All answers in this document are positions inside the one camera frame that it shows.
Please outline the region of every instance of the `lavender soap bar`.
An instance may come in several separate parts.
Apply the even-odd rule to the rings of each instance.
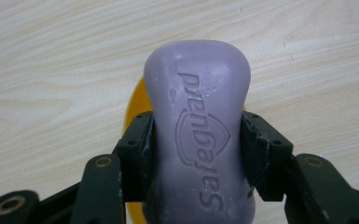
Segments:
[[[229,44],[189,40],[156,49],[145,86],[157,150],[145,219],[155,223],[251,223],[255,199],[240,151],[250,68]]]

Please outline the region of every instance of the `wooden table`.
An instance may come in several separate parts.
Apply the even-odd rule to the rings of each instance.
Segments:
[[[79,181],[148,55],[180,39],[239,48],[247,109],[359,189],[359,1],[0,1],[0,195]],[[255,223],[286,223],[283,204],[257,199]]]

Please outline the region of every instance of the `yellow object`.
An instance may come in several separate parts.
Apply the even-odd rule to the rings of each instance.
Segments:
[[[147,98],[144,79],[141,78],[138,84],[136,84],[129,104],[127,105],[122,133],[126,131],[133,117],[150,110],[152,110],[152,106]],[[141,203],[127,203],[127,209],[133,224],[146,224],[144,215],[142,214]]]

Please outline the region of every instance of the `wood grain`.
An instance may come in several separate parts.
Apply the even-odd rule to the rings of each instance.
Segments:
[[[78,181],[147,56],[180,39],[239,48],[247,109],[359,189],[359,1],[0,1],[0,195]],[[283,204],[257,200],[255,223],[286,223]]]

